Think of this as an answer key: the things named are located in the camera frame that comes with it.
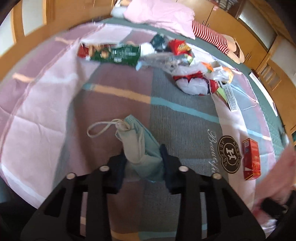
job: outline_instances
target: striped leggings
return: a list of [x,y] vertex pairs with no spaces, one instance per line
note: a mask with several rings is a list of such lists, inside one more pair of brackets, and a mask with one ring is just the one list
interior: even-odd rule
[[192,22],[192,30],[196,37],[211,43],[226,55],[229,53],[229,49],[227,49],[227,40],[222,34],[207,28],[195,20]]

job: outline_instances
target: pink cloth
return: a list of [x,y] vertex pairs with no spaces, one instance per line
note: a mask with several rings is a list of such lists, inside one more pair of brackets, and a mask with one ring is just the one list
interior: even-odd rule
[[132,0],[123,15],[133,23],[148,23],[195,39],[194,11],[183,4],[171,0]]
[[280,159],[266,177],[256,186],[253,215],[259,224],[264,225],[271,217],[260,209],[264,198],[270,197],[283,205],[293,189],[296,175],[296,152],[292,145],[285,148]]

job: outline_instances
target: crumpled face mask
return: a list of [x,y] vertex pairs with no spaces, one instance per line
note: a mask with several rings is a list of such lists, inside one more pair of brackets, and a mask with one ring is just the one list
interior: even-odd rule
[[[99,133],[91,135],[89,131],[100,124],[107,125]],[[129,115],[124,120],[96,122],[88,127],[87,135],[90,138],[98,137],[112,124],[117,128],[115,136],[122,142],[123,151],[128,160],[126,174],[131,173],[128,169],[132,167],[140,178],[150,181],[163,180],[164,168],[159,151],[160,145],[150,131],[134,116]]]

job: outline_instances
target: silver screw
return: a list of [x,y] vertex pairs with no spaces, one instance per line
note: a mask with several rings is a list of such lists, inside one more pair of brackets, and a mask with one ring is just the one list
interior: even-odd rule
[[66,176],[66,178],[69,179],[69,180],[73,179],[74,177],[76,177],[76,174],[73,173],[73,172],[68,173],[67,176]]
[[213,177],[214,179],[217,179],[217,180],[220,180],[220,179],[222,178],[222,176],[221,176],[220,173],[214,173],[214,174],[212,175],[212,177]]
[[179,171],[180,172],[187,172],[188,170],[189,170],[189,168],[186,167],[186,166],[179,166]]
[[101,172],[107,172],[107,171],[109,171],[110,170],[110,167],[108,167],[107,165],[104,165],[104,166],[101,166],[100,167],[100,171]]

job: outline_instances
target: red cardboard box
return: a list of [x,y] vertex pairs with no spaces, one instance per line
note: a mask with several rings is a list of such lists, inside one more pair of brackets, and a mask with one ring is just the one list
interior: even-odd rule
[[243,141],[244,149],[244,178],[255,180],[261,176],[260,155],[258,143],[251,138]]

